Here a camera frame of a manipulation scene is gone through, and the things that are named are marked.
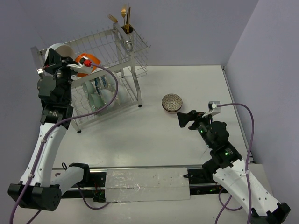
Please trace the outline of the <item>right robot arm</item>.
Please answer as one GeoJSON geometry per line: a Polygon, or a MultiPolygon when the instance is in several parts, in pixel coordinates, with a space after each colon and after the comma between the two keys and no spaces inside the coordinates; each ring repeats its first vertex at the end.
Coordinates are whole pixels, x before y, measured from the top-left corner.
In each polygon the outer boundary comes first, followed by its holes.
{"type": "Polygon", "coordinates": [[[202,166],[207,182],[217,182],[250,215],[252,224],[281,224],[291,211],[287,203],[274,198],[257,178],[246,170],[245,160],[228,141],[227,124],[212,121],[209,115],[195,110],[177,113],[179,125],[185,127],[193,122],[189,130],[196,130],[211,150],[211,159],[202,166]]]}

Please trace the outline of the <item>white bowl orange stack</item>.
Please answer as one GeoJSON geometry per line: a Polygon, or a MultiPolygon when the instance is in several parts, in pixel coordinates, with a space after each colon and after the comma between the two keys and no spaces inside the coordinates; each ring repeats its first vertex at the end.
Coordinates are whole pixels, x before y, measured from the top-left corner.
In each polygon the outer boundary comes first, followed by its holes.
{"type": "MultiPolygon", "coordinates": [[[[102,99],[103,99],[103,101],[105,102],[106,105],[114,97],[114,94],[110,90],[107,90],[107,89],[100,90],[100,95],[101,95],[101,97],[102,97],[102,99]]],[[[107,109],[108,110],[112,110],[112,108],[114,107],[114,105],[115,105],[115,100],[113,100],[113,102],[107,107],[107,109]]]]}

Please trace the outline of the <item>blue floral bowl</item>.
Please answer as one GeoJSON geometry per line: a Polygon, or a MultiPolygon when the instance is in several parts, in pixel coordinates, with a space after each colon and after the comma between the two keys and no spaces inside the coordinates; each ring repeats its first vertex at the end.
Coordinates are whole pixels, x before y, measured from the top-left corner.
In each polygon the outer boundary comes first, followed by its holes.
{"type": "Polygon", "coordinates": [[[106,89],[108,87],[108,83],[106,81],[105,76],[100,77],[100,84],[101,84],[101,89],[106,89]]]}

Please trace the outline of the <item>mint bowl gold rim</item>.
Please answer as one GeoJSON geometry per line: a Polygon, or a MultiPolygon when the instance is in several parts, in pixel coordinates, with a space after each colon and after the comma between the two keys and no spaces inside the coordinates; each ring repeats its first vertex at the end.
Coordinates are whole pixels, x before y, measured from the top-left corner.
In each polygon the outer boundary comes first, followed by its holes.
{"type": "Polygon", "coordinates": [[[105,105],[104,101],[98,94],[88,94],[88,102],[92,112],[97,111],[105,105]]]}

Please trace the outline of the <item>white orange bottom bowl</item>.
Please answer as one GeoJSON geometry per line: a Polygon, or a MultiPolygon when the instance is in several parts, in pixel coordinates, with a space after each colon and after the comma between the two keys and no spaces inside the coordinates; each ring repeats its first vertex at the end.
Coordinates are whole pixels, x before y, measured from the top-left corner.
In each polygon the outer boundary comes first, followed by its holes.
{"type": "MultiPolygon", "coordinates": [[[[101,61],[96,56],[93,56],[91,54],[86,54],[86,53],[77,56],[75,58],[75,61],[79,63],[83,57],[87,57],[87,59],[90,60],[93,64],[100,65],[101,63],[101,61]]],[[[89,73],[78,73],[77,77],[85,77],[87,75],[89,75],[89,73]]]]}

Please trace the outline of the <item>white bowl brown pattern stack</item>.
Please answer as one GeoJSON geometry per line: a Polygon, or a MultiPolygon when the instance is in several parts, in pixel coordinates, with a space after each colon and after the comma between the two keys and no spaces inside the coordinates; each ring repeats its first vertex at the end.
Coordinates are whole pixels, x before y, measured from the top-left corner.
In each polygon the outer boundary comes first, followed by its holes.
{"type": "Polygon", "coordinates": [[[73,61],[76,58],[74,50],[67,44],[56,43],[49,46],[46,50],[44,59],[47,60],[50,56],[50,60],[58,57],[68,57],[73,61]]]}

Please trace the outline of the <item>white bowl front stack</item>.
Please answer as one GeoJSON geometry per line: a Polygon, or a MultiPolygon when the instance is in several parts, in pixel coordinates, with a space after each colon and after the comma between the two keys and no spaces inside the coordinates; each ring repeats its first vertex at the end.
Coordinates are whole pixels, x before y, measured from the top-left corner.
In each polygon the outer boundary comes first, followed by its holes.
{"type": "Polygon", "coordinates": [[[128,91],[124,86],[118,85],[118,98],[120,103],[126,103],[129,100],[128,91]]]}

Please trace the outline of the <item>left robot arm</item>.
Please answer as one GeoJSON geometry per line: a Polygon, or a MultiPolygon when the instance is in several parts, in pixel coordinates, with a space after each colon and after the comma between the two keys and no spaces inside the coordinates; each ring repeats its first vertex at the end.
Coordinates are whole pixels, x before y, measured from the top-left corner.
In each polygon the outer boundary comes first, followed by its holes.
{"type": "Polygon", "coordinates": [[[11,183],[8,194],[22,208],[54,211],[68,189],[63,183],[86,186],[91,181],[87,164],[73,163],[60,180],[51,180],[51,170],[60,143],[73,115],[71,105],[71,68],[78,63],[71,56],[49,48],[43,69],[48,75],[37,83],[42,103],[39,138],[26,171],[17,184],[11,183]]]}

